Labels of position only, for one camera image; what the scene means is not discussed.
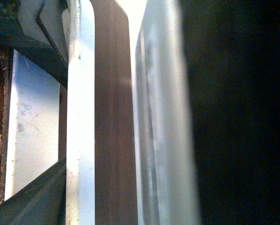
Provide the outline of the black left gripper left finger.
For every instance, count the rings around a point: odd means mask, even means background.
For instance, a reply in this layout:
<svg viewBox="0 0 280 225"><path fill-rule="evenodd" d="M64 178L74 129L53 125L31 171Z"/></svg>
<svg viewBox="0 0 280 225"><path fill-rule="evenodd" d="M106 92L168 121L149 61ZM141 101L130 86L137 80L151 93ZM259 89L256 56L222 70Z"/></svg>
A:
<svg viewBox="0 0 280 225"><path fill-rule="evenodd" d="M20 52L65 88L67 12L65 0L0 0L0 44Z"/></svg>

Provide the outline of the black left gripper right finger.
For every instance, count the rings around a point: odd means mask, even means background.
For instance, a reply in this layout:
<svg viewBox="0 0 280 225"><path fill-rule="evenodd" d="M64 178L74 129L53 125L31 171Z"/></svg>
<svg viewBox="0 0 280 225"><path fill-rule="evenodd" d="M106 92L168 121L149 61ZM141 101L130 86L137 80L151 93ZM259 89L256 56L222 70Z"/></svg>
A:
<svg viewBox="0 0 280 225"><path fill-rule="evenodd" d="M0 205L0 225L66 223L66 158Z"/></svg>

